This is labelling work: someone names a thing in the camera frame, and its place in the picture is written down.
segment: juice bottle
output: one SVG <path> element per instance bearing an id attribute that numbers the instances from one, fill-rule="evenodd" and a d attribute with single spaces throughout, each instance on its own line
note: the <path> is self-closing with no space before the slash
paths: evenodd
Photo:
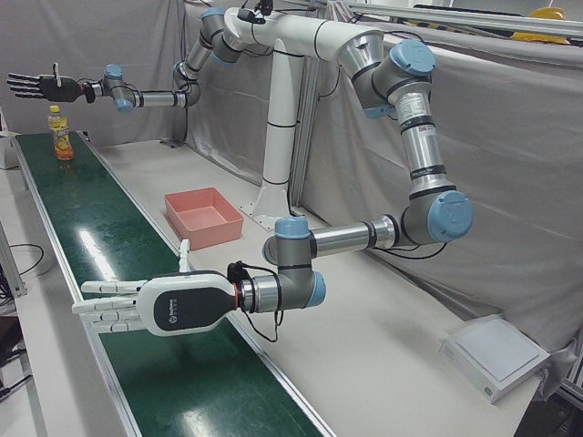
<path id="1" fill-rule="evenodd" d="M 53 145 L 57 159 L 73 159 L 74 152 L 69 141 L 69 124 L 66 117 L 61 114 L 57 105 L 50 107 L 48 126 L 53 133 Z"/>

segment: white device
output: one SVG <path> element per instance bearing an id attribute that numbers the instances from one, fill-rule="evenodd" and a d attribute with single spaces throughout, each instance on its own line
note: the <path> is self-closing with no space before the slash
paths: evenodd
<path id="1" fill-rule="evenodd" d="M 451 334 L 440 352 L 490 403 L 538 371 L 549 356 L 512 324 L 492 317 Z"/>

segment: robotic hand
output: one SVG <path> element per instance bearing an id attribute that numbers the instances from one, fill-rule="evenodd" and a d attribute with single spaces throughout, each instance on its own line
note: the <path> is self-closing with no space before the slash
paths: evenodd
<path id="1" fill-rule="evenodd" d="M 58 64 L 53 64 L 53 75 L 23 76 L 8 74 L 6 81 L 10 90 L 21 98 L 45 98 L 51 102 L 74 102 L 85 96 L 88 103 L 93 103 L 95 93 L 89 83 L 80 84 L 72 77 L 58 74 Z"/>
<path id="2" fill-rule="evenodd" d="M 204 332 L 239 307 L 236 288 L 216 271 L 128 282 L 90 281 L 81 290 L 122 295 L 73 305 L 73 313 L 99 333 L 148 330 L 167 337 Z"/>

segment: green conveyor belt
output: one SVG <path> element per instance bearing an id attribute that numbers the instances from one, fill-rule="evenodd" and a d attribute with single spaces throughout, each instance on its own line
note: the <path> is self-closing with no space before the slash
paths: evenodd
<path id="1" fill-rule="evenodd" d="M 84 140 L 70 137 L 76 156 L 66 164 L 48 134 L 17 140 L 77 283 L 103 279 L 87 236 L 119 279 L 175 272 L 172 250 Z M 227 320 L 204 334 L 100 338 L 146 437 L 320 435 Z"/>

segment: white tabletop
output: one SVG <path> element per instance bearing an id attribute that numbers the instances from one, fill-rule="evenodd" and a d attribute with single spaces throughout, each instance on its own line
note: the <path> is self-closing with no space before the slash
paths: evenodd
<path id="1" fill-rule="evenodd" d="M 164 194 L 215 187 L 238 207 L 258 193 L 187 147 L 149 141 L 99 152 L 176 246 Z M 190 261 L 222 273 L 239 259 L 269 267 L 261 257 L 269 236 L 245 218 L 241 239 L 193 251 Z M 537 379 L 490 405 L 438 354 L 447 332 L 462 323 L 446 307 L 362 252 L 315 259 L 313 266 L 327 284 L 323 305 L 286 311 L 275 344 L 255 337 L 339 436 L 514 435 Z M 272 333 L 272 314 L 252 317 Z"/>

